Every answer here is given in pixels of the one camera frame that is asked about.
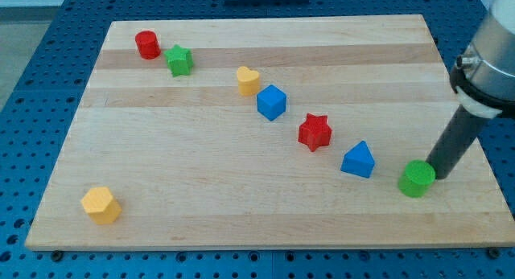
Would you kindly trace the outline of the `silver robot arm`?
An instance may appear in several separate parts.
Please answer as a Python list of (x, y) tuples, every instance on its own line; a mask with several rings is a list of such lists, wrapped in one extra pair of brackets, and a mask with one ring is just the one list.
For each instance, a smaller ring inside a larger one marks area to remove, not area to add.
[(514, 0), (494, 0), (450, 75), (460, 104), (471, 114), (514, 117)]

